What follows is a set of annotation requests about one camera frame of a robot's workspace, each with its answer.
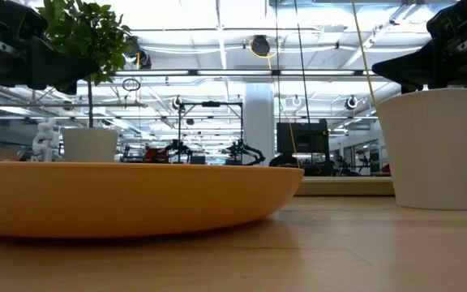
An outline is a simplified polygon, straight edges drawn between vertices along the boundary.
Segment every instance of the orange bowl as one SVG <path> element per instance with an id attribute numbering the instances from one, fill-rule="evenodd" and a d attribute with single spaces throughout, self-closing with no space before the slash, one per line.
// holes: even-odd
<path id="1" fill-rule="evenodd" d="M 303 172 L 256 166 L 0 162 L 0 235 L 114 238 L 266 217 Z"/>

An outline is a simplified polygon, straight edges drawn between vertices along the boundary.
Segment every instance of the desk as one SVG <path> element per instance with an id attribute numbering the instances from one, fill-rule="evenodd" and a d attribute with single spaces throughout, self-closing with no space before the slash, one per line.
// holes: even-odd
<path id="1" fill-rule="evenodd" d="M 0 238 L 0 292 L 467 291 L 467 212 L 298 197 L 270 219 L 164 238 Z"/>
<path id="2" fill-rule="evenodd" d="M 297 195 L 394 195 L 391 177 L 305 177 Z"/>

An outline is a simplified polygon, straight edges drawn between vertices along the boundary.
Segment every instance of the white pillar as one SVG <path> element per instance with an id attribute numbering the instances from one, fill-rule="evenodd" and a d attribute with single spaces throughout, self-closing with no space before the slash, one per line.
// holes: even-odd
<path id="1" fill-rule="evenodd" d="M 275 155 L 275 121 L 273 118 L 272 84 L 247 84 L 244 96 L 244 141 L 260 150 L 268 165 Z M 243 164 L 251 161 L 242 158 Z"/>

